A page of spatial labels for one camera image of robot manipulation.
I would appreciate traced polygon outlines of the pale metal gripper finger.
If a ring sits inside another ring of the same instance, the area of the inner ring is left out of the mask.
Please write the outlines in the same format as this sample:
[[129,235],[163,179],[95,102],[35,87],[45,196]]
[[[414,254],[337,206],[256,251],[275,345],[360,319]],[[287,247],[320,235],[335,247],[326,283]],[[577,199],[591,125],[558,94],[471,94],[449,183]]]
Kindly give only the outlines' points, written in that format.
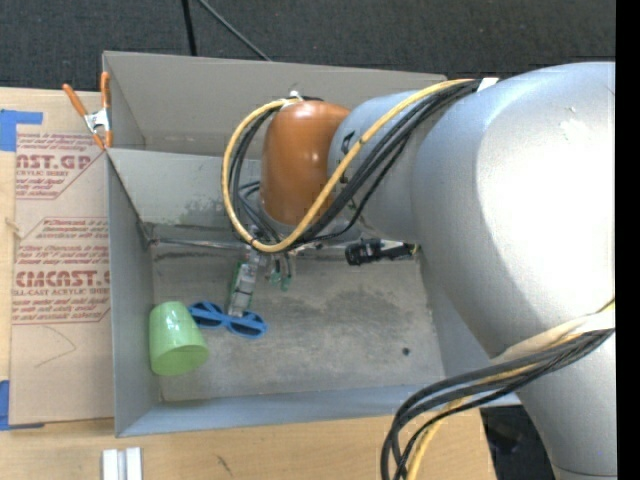
[[256,285],[256,269],[248,263],[243,264],[238,279],[238,312],[243,317],[250,309]]
[[242,293],[240,290],[240,274],[242,269],[242,263],[237,262],[232,281],[230,283],[229,288],[229,297],[228,297],[228,313],[229,314],[240,314],[241,313],[241,302],[242,302]]

